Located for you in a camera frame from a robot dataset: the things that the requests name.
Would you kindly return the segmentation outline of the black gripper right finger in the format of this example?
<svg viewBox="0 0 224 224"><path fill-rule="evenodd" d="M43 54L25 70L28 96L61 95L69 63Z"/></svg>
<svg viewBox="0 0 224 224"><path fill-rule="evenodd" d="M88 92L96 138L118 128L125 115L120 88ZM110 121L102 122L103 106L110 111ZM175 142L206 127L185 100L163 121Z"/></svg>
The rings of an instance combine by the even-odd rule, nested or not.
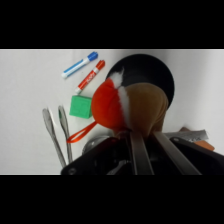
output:
<svg viewBox="0 0 224 224"><path fill-rule="evenodd" d="M182 175L200 175L200 171L163 133L155 132L154 137Z"/></svg>

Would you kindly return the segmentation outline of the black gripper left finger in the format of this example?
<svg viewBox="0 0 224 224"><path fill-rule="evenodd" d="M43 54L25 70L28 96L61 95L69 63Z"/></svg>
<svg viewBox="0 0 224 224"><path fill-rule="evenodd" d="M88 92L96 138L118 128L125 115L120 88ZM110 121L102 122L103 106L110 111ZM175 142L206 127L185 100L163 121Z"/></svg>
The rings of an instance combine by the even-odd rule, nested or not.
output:
<svg viewBox="0 0 224 224"><path fill-rule="evenodd" d="M131 152L135 175L153 175L154 171L146 150L145 142L138 132L130 133Z"/></svg>

